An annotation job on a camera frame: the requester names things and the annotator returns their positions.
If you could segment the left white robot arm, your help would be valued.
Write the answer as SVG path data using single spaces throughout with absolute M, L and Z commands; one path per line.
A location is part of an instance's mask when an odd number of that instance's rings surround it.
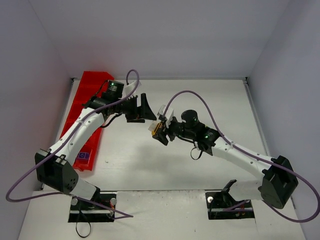
M 109 80 L 106 91 L 85 103 L 78 119 L 61 139 L 49 150 L 41 149 L 35 154 L 37 179 L 65 195 L 97 200 L 100 189 L 81 179 L 73 164 L 85 143 L 109 116 L 124 115 L 129 123 L 157 119 L 148 104 L 146 94 L 133 95 L 137 85 L 137 82 L 124 85 Z

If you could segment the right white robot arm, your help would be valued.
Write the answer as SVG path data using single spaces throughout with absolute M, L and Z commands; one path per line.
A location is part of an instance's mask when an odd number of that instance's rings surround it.
M 228 182 L 226 192 L 235 201 L 262 200 L 276 209 L 284 208 L 298 186 L 297 177 L 288 172 L 292 166 L 287 158 L 240 151 L 217 130 L 201 123 L 195 110 L 184 111 L 181 119 L 179 122 L 170 116 L 154 121 L 149 127 L 152 138 L 164 145 L 175 138 L 190 142 L 200 152 L 224 159 L 254 176 L 250 181 L 232 179 Z

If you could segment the purple yellow striped lego stack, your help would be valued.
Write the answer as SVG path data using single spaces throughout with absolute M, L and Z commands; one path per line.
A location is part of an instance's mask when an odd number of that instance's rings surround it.
M 161 121 L 153 121 L 150 126 L 148 127 L 148 130 L 151 132 L 152 136 L 155 136 L 158 131 L 161 131 L 164 124 Z

